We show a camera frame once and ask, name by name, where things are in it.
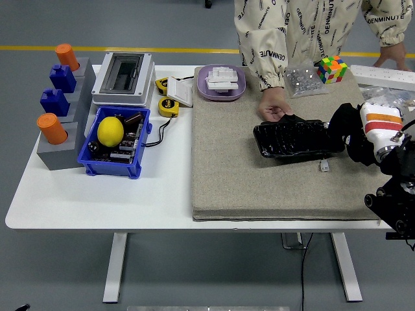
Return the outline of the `person's left hand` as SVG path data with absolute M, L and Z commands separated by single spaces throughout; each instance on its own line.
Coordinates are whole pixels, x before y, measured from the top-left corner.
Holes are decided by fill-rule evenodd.
M 374 63 L 374 67 L 381 67 L 387 60 L 396 63 L 397 70 L 411 71 L 405 63 L 407 51 L 403 42 L 391 46 L 380 47 L 380 55 Z

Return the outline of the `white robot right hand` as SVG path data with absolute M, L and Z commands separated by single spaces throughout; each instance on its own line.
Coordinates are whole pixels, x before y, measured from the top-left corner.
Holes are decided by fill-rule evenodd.
M 344 103 L 339 107 L 345 120 L 344 142 L 352 160 L 380 163 L 402 143 L 400 110 L 395 106 L 365 102 L 357 107 Z

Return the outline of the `person's right hand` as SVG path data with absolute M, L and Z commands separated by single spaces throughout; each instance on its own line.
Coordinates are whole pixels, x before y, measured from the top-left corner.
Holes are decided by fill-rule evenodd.
M 294 114 L 286 101 L 285 91 L 282 87 L 263 90 L 257 112 L 264 121 L 269 122 L 278 122 L 284 115 Z

